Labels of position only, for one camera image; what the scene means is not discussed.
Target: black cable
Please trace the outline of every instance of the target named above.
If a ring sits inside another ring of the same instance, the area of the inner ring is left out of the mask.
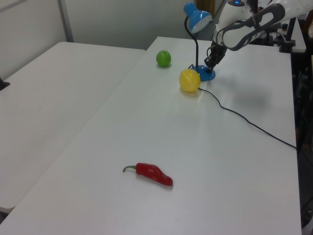
[[[257,126],[256,124],[250,122],[246,117],[244,117],[243,115],[237,113],[236,111],[233,111],[233,110],[231,110],[231,109],[228,109],[228,108],[223,107],[223,106],[221,105],[219,99],[217,99],[216,96],[213,95],[211,92],[209,92],[209,91],[207,91],[207,90],[205,90],[205,89],[202,89],[202,88],[200,88],[200,87],[199,87],[199,90],[211,94],[211,95],[217,100],[217,102],[219,103],[219,105],[220,105],[220,107],[221,107],[222,109],[225,109],[225,110],[227,110],[227,111],[230,111],[230,112],[232,112],[232,113],[237,114],[238,116],[240,116],[240,117],[242,117],[244,120],[246,120],[247,123],[249,123],[250,125],[252,125],[252,126],[254,126],[254,127],[256,127],[256,128],[258,128],[260,131],[263,131],[264,133],[268,134],[269,136],[273,137],[274,139],[280,141],[281,143],[284,143],[284,144],[288,145],[288,146],[291,147],[291,148],[294,148],[294,149],[297,150],[297,151],[301,151],[301,153],[303,154],[303,156],[308,160],[308,162],[310,163],[310,165],[313,167],[313,164],[311,163],[311,161],[309,160],[309,158],[307,157],[307,155],[305,155],[305,153],[302,151],[302,149],[299,149],[299,148],[297,148],[296,146],[293,146],[292,144],[287,143],[287,142],[285,142],[285,141],[283,141],[283,140],[277,138],[276,136],[272,135],[271,133],[267,132],[266,130],[262,129],[261,127]]]

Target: yellow ball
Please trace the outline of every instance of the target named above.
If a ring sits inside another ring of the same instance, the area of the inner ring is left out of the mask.
[[[199,88],[201,80],[195,70],[185,69],[180,73],[179,83],[186,92],[195,92]]]

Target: red chili pepper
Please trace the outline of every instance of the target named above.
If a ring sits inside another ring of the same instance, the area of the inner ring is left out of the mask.
[[[160,168],[158,168],[156,165],[152,164],[146,164],[146,163],[137,163],[137,165],[129,165],[123,169],[123,172],[127,168],[132,168],[136,170],[136,173],[138,175],[143,175],[145,177],[148,177],[154,181],[159,182],[160,184],[172,186],[173,180],[171,177],[165,175]]]

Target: chili pepper stem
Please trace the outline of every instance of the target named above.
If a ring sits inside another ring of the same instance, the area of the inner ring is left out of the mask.
[[[125,168],[123,169],[123,172],[125,172],[125,170],[126,170],[127,168],[132,168],[132,169],[135,169],[135,170],[136,170],[136,166],[135,166],[135,165],[129,165],[129,166],[127,166],[127,167],[125,167]]]

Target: lamp shade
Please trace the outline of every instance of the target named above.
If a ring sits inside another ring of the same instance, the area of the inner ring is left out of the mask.
[[[206,11],[199,11],[196,6],[189,2],[184,6],[184,12],[189,18],[191,33],[197,33],[203,29],[212,19],[212,15]]]

